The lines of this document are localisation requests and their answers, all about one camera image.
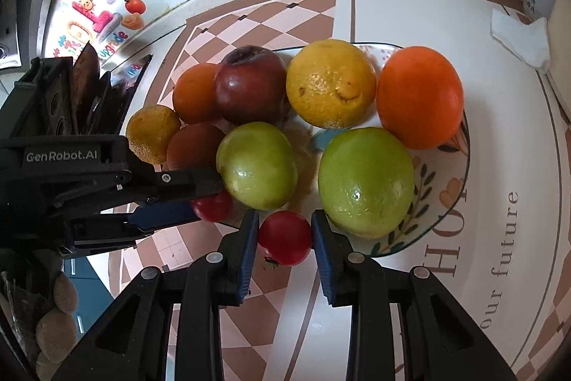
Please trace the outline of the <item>red cherry tomato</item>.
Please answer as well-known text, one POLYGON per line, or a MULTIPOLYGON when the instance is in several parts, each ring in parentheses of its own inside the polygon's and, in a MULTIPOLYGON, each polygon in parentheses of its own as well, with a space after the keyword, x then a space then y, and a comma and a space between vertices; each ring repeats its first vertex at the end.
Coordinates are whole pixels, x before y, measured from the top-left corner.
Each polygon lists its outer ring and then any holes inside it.
POLYGON ((191 205, 201 220, 221 222, 231 214, 233 200, 226 190, 222 190, 216 195, 192 200, 191 205))
POLYGON ((308 221, 291 211, 277 211, 261 224, 258 244, 264 260, 275 266, 296 266, 312 249, 312 230, 308 221))

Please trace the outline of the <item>dark orange tangerine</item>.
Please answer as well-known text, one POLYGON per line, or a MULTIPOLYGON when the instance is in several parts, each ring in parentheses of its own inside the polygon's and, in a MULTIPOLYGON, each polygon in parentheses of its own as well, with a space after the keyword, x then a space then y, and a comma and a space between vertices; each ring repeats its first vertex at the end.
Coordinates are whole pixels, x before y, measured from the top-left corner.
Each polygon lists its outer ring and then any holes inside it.
POLYGON ((211 124, 186 126, 171 138, 166 164, 170 170, 215 167, 217 150, 225 137, 222 130, 211 124))

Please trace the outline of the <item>small yellow citrus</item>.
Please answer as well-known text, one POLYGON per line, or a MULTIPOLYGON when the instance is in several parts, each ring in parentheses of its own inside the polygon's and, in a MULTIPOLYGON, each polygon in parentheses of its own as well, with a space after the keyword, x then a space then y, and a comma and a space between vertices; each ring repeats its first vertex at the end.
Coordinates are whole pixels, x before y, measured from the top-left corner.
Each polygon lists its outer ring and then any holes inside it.
POLYGON ((132 115, 126 136, 136 157, 147 164, 159 165, 166 162, 168 144, 180 127, 180 119, 171 108, 156 104, 132 115))

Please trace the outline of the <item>large green apple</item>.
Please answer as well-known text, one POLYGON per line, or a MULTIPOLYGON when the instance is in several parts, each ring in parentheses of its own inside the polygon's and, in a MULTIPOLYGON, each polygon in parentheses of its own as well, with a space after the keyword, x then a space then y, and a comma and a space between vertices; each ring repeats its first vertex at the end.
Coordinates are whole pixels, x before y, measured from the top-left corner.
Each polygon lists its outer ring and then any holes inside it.
POLYGON ((318 193, 337 227, 378 239, 394 231, 408 212, 414 194, 412 157, 381 127, 344 131, 321 156, 318 193))

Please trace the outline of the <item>small green apple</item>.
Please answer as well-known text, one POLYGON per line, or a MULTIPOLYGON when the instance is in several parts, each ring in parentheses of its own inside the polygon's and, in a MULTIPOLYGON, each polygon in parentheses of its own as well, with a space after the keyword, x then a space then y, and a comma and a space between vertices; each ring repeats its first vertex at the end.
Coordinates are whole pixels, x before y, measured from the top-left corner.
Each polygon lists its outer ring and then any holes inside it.
POLYGON ((236 127, 220 143, 216 167, 224 187, 247 207, 270 211, 294 194, 298 168, 287 137, 263 122, 236 127))

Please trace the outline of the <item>bright orange front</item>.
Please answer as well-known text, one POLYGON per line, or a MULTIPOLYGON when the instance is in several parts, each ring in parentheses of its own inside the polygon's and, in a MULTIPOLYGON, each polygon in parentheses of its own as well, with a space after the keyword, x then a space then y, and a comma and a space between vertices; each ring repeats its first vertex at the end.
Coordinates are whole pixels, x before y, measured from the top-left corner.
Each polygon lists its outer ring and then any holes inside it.
POLYGON ((215 89, 218 69, 216 64, 197 64, 184 71, 177 80, 172 93, 172 104, 175 113, 185 124, 220 119, 215 89))

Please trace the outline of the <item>black induction cooktop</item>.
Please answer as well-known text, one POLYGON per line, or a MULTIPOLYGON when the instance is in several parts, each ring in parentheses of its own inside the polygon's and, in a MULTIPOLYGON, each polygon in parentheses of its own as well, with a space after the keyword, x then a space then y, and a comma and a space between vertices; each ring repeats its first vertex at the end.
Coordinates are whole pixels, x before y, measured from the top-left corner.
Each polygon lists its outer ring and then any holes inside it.
POLYGON ((119 134, 127 112, 153 55, 147 54, 137 62, 107 72, 105 90, 94 109, 92 134, 119 134))

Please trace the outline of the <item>black wok pan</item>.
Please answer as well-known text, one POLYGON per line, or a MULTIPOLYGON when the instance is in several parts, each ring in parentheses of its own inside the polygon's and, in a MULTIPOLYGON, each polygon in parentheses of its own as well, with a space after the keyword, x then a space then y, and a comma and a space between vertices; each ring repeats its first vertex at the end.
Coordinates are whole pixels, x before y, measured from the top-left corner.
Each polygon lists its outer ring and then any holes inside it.
POLYGON ((72 108, 90 104, 96 95, 100 80, 100 63, 97 51, 89 42, 80 52, 71 72, 72 108))

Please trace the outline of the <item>dark red apple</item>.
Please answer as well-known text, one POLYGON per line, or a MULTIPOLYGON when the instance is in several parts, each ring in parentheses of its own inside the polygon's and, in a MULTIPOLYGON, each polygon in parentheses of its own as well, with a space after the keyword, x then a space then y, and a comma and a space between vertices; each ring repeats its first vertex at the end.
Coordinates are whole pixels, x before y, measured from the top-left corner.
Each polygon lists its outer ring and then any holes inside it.
POLYGON ((287 106, 285 68, 280 56, 261 46, 231 51, 215 76, 217 106, 223 118, 236 126, 276 124, 287 106))

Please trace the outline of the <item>floral oval plate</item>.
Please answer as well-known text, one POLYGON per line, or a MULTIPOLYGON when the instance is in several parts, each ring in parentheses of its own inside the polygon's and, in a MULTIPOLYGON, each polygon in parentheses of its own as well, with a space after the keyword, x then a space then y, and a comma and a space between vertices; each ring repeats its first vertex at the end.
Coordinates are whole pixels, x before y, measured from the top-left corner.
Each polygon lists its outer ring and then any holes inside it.
MULTIPOLYGON (((375 69, 378 89, 378 78, 382 67, 375 67, 372 62, 371 64, 375 69)), ((298 168, 298 182, 293 196, 284 206, 270 211, 254 209, 261 215, 261 224, 277 211, 297 213, 310 223, 314 210, 324 210, 318 193, 318 170, 321 156, 330 141, 344 131, 359 129, 359 127, 381 127, 385 130, 378 117, 377 89, 375 89, 375 101, 365 119, 345 129, 322 129, 305 122, 291 107, 287 98, 287 90, 285 90, 286 112, 276 124, 270 125, 277 127, 291 144, 298 168)), ((220 115, 219 120, 204 123, 218 127, 225 135, 239 127, 223 118, 221 113, 220 115)), ((422 230, 429 229, 436 224, 454 206, 462 192, 462 179, 453 178, 445 182, 439 179, 434 168, 435 159, 445 157, 449 164, 464 164, 468 156, 468 147, 468 141, 461 133, 461 126, 451 139, 436 148, 412 150, 406 147, 412 157, 414 168, 414 194, 405 218, 389 234, 378 239, 357 237, 341 230, 326 214, 330 224, 361 243, 365 253, 372 256, 391 254, 400 250, 412 242, 422 230)))

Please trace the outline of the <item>yellow lemon on plate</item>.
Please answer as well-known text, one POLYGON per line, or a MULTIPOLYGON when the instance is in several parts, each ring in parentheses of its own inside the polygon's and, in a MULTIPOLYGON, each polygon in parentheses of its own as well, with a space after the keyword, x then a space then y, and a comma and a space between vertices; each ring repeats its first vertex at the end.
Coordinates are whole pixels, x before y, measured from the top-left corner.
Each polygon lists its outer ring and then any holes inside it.
POLYGON ((377 77, 367 55, 341 40, 304 46, 287 67, 287 98, 307 123, 345 129, 361 123, 375 101, 377 77))

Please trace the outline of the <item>range hood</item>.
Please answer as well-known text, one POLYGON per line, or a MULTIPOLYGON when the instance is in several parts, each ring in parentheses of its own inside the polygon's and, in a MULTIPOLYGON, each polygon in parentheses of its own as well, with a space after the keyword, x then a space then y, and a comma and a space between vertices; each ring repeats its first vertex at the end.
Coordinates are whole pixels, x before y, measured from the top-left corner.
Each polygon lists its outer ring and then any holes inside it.
POLYGON ((52 0, 1 0, 1 73, 42 56, 52 0))

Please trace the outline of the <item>white crumpled tissue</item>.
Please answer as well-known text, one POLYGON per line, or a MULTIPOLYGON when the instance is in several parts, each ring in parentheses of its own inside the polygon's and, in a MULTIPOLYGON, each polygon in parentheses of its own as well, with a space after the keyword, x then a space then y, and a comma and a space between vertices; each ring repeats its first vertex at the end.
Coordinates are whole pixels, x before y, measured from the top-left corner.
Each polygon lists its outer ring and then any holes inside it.
POLYGON ((546 18, 523 24, 518 18, 493 10, 491 36, 529 67, 548 71, 551 52, 546 18))

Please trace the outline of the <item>cream utensil holder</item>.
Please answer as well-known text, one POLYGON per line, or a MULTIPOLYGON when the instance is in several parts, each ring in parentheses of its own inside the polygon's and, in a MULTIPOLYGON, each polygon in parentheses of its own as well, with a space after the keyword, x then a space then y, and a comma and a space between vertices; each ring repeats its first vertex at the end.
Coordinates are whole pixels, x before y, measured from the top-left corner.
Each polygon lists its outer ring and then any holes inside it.
POLYGON ((567 118, 571 110, 571 0, 556 0, 548 20, 548 78, 567 118))

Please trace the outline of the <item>colourful wall stickers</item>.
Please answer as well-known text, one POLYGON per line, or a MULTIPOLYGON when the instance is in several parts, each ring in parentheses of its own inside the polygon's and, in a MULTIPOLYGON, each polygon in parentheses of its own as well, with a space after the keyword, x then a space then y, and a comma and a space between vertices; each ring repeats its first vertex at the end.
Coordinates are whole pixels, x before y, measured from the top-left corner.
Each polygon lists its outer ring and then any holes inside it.
POLYGON ((45 55, 76 60, 90 45, 104 65, 145 27, 148 11, 144 0, 58 0, 45 55))

